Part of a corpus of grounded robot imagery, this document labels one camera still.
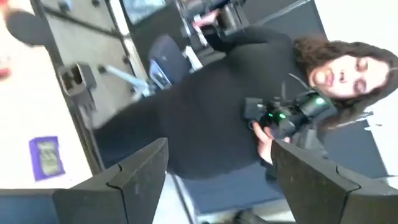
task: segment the purple card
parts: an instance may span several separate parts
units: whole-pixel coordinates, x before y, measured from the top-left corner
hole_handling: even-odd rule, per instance
[[[58,137],[38,137],[29,141],[33,173],[36,181],[65,173],[60,158]]]

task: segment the white wall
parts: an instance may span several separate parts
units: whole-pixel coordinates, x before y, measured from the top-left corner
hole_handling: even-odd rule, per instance
[[[388,49],[398,55],[397,1],[391,0],[317,0],[315,1],[326,34],[331,40],[361,41]],[[371,131],[388,173],[398,175],[398,152],[394,145],[398,107],[395,91],[372,106],[374,116],[368,118]]]

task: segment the blue chair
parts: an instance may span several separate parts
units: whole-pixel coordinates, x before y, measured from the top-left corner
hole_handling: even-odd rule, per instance
[[[149,77],[162,90],[201,68],[192,48],[187,46],[182,52],[169,35],[156,39],[149,51],[149,62]]]

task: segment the black equipment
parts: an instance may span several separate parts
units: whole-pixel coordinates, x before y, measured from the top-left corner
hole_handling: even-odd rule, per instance
[[[293,101],[275,98],[264,102],[259,98],[246,98],[244,118],[261,126],[270,127],[274,138],[291,137],[308,124],[315,124],[337,113],[331,100],[317,89],[297,96]]]
[[[150,224],[168,159],[163,138],[71,189],[1,189],[0,223]]]
[[[281,140],[271,158],[296,223],[398,223],[398,190],[380,180]]]

